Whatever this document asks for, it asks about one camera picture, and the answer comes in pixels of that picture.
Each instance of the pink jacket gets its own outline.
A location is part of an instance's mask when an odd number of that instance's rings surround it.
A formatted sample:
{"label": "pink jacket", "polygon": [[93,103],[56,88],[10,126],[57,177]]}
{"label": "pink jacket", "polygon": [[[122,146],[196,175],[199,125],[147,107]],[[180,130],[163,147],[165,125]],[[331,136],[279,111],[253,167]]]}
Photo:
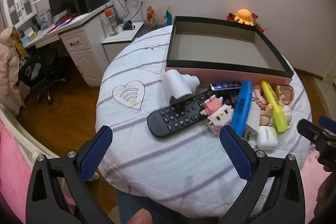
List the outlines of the pink jacket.
{"label": "pink jacket", "polygon": [[8,27],[0,34],[0,91],[9,96],[12,94],[20,105],[24,105],[16,86],[19,72],[19,56],[14,48],[11,34],[16,34],[14,27]]}

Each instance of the open box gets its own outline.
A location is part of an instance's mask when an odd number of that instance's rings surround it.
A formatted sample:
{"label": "open box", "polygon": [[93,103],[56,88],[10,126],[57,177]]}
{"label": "open box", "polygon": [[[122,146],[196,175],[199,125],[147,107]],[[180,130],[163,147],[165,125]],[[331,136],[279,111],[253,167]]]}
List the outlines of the open box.
{"label": "open box", "polygon": [[226,20],[175,17],[165,70],[210,83],[262,80],[288,85],[293,71],[257,28]]}

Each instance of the black remote control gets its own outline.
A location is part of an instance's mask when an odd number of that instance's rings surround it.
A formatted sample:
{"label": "black remote control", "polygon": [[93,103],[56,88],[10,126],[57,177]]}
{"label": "black remote control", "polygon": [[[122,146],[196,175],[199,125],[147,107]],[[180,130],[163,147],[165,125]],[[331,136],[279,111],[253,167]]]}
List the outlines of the black remote control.
{"label": "black remote control", "polygon": [[156,110],[148,115],[147,124],[151,133],[156,137],[167,137],[172,133],[195,124],[206,118],[200,114],[202,103],[208,99],[204,92],[183,102]]}

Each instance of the wooden floor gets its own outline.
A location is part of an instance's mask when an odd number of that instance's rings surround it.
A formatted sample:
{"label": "wooden floor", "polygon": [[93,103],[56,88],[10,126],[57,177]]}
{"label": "wooden floor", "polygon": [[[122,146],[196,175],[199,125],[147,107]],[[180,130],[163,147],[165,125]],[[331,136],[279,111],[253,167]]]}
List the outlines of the wooden floor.
{"label": "wooden floor", "polygon": [[313,80],[310,76],[297,72],[300,80],[307,92],[308,99],[311,107],[311,118],[314,124],[319,124],[319,117],[321,115],[326,116],[325,104],[321,101],[319,96],[319,90],[316,89],[316,85],[313,84]]}
{"label": "wooden floor", "polygon": [[[26,99],[18,121],[40,143],[59,156],[78,150],[95,134],[96,103],[99,87],[89,87],[72,61],[68,63],[69,81],[55,86],[49,106],[46,95],[37,103],[38,90]],[[87,182],[98,204],[108,214],[117,205],[116,190],[100,175],[98,181]]]}

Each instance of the blue highlighter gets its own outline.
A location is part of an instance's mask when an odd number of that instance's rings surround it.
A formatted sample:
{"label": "blue highlighter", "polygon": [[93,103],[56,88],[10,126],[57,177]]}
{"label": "blue highlighter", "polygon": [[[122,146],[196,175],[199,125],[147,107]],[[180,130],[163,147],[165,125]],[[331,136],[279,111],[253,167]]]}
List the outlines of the blue highlighter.
{"label": "blue highlighter", "polygon": [[239,138],[244,134],[247,117],[250,111],[252,99],[252,81],[246,80],[242,83],[236,102],[235,112],[230,124],[231,128],[236,132]]}

